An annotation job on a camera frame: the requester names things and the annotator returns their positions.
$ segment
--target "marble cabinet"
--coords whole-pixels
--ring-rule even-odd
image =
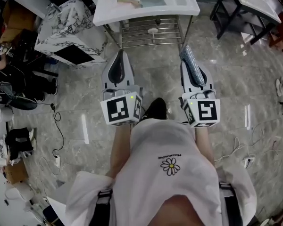
[[[81,0],[69,0],[45,17],[34,49],[75,68],[105,64],[108,39]]]

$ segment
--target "backpack strap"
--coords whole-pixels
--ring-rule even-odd
[[[239,204],[236,197],[236,192],[228,183],[219,183],[219,188],[222,190],[229,226],[242,226],[243,220],[240,214]]]
[[[100,191],[89,226],[109,226],[112,189]]]

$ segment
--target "wooden handle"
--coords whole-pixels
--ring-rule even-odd
[[[126,3],[131,3],[133,6],[136,8],[140,8],[141,4],[137,0],[117,0],[117,2],[126,2]]]

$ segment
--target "white box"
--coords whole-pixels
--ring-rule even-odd
[[[137,92],[101,101],[106,124],[122,126],[140,121],[142,98]]]
[[[187,99],[182,109],[191,127],[211,127],[220,122],[219,99]]]

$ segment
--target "gray marble floor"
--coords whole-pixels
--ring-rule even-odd
[[[187,20],[183,18],[182,23],[186,25]],[[214,24],[206,16],[198,17],[192,29],[189,45],[198,63],[211,71],[221,100],[221,122],[209,130],[215,157],[230,154],[235,137],[246,145],[261,138],[249,148],[256,160],[248,171],[258,194],[257,214],[261,219],[266,218],[283,206],[283,115],[274,88],[275,79],[283,76],[283,53],[269,48],[265,40],[253,46],[244,45],[239,34],[226,32],[217,40]],[[147,108],[154,98],[162,97],[168,103],[170,119],[186,120],[178,101],[183,89],[177,46],[129,48],[127,53],[135,81],[144,88],[143,106]],[[51,108],[39,105],[29,112],[15,110],[14,123],[14,128],[37,128],[37,150],[25,159],[25,164],[30,182],[43,194],[38,178],[48,194],[57,187],[57,179],[72,180],[80,170],[106,173],[115,131],[105,124],[100,108],[101,67],[74,70],[57,64],[48,69],[59,73],[58,94],[47,96],[45,101],[53,102],[61,114],[58,125],[65,145],[59,151],[62,159],[59,176],[52,175],[44,161],[41,161],[44,171],[39,171],[38,166],[39,159],[45,157],[57,173],[51,152],[61,146],[62,138]],[[244,127],[247,104],[251,106],[251,130]],[[84,138],[84,126],[89,141]],[[235,156],[241,160],[247,154],[244,148]]]

